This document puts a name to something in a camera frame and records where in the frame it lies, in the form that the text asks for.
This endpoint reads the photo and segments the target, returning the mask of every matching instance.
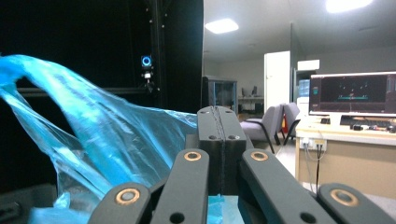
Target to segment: keyboard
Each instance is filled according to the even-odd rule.
[[[330,119],[329,118],[324,118],[320,121],[320,123],[323,124],[330,124]],[[347,126],[353,126],[353,125],[367,125],[367,126],[377,126],[378,128],[387,128],[388,126],[391,125],[391,122],[389,120],[375,120],[375,119],[363,119],[363,118],[353,118],[353,117],[341,117],[341,122],[340,125],[347,125]]]

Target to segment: floor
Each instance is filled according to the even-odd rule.
[[[282,142],[283,137],[279,135],[279,139]],[[269,144],[264,142],[255,142],[253,143],[255,148],[262,148],[268,151],[271,151]],[[295,140],[289,140],[288,143],[283,146],[277,146],[273,144],[274,150],[276,152],[276,157],[279,161],[285,166],[285,168],[295,176]],[[309,185],[304,185],[306,189],[310,189]],[[376,203],[380,208],[382,208],[386,213],[388,213],[393,219],[396,220],[396,200],[378,197],[374,195],[366,195],[372,202]],[[235,214],[233,212],[232,207],[237,205],[236,197],[226,198],[226,202],[228,202],[228,207],[223,209],[223,223],[233,223],[239,224],[244,223],[239,214]]]

